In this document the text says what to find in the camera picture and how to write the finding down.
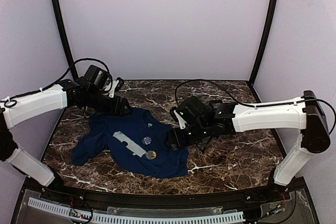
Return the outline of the navy blue t-shirt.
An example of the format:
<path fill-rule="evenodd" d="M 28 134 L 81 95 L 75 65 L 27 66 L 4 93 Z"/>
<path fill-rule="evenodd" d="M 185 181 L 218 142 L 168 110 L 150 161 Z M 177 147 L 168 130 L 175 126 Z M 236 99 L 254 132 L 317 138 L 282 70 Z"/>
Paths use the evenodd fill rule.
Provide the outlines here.
<path fill-rule="evenodd" d="M 172 129 L 145 109 L 134 108 L 126 116 L 94 113 L 89 117 L 89 133 L 72 150 L 71 161 L 83 166 L 89 159 L 109 150 L 113 161 L 132 173 L 155 178 L 174 178 L 188 173 L 189 152 L 184 148 L 173 151 L 164 145 L 166 133 Z M 152 143 L 142 144 L 149 136 Z M 156 159 L 148 160 L 147 151 L 155 151 Z"/>

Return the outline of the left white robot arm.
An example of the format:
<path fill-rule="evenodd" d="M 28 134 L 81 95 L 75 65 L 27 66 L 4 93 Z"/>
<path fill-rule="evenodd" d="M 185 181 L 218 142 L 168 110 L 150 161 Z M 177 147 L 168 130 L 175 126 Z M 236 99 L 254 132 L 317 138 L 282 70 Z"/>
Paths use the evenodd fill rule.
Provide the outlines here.
<path fill-rule="evenodd" d="M 116 95 L 123 80 L 90 81 L 84 77 L 75 81 L 61 80 L 46 90 L 1 101 L 1 162 L 12 165 L 43 187 L 53 189 L 64 184 L 51 167 L 25 151 L 15 140 L 11 129 L 51 111 L 72 106 L 88 107 L 103 115 L 126 116 L 132 109 L 126 98 Z"/>

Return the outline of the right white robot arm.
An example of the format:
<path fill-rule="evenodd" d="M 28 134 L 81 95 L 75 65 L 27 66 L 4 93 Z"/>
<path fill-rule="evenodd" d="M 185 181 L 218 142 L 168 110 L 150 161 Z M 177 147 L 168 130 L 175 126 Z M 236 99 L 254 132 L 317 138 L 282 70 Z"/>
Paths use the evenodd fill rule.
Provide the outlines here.
<path fill-rule="evenodd" d="M 310 90 L 301 97 L 266 103 L 212 100 L 205 104 L 192 96 L 170 110 L 179 126 L 167 132 L 164 144 L 175 151 L 205 138 L 260 129 L 297 129 L 300 135 L 273 174 L 273 183 L 285 187 L 313 155 L 330 147 L 321 102 Z"/>

